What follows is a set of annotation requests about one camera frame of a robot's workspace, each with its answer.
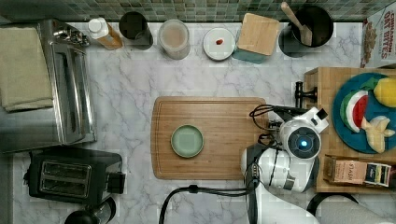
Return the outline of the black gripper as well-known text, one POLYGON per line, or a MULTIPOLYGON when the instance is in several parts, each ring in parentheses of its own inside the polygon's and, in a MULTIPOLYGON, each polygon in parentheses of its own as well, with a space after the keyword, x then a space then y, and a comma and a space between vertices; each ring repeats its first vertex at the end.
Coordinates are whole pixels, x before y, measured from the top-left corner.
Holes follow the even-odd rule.
POLYGON ((307 112, 307 109, 298 108, 298 107, 289 107, 289 106, 280 106, 275 105, 273 107, 273 111, 280 116, 280 118, 287 122, 292 120, 294 117, 301 116, 307 112))

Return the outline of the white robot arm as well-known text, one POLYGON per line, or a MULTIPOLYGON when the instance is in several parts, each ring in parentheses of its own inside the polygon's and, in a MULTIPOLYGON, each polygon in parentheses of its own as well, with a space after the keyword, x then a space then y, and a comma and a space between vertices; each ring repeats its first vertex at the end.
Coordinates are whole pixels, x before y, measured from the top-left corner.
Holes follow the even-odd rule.
POLYGON ((270 188, 305 192, 316 181, 321 150, 320 134, 328 127, 327 113, 312 107, 302 109, 259 105, 250 116, 274 112, 282 119, 272 124, 267 137, 247 147, 241 159, 247 194, 249 224, 319 224, 307 210, 286 202, 270 188))

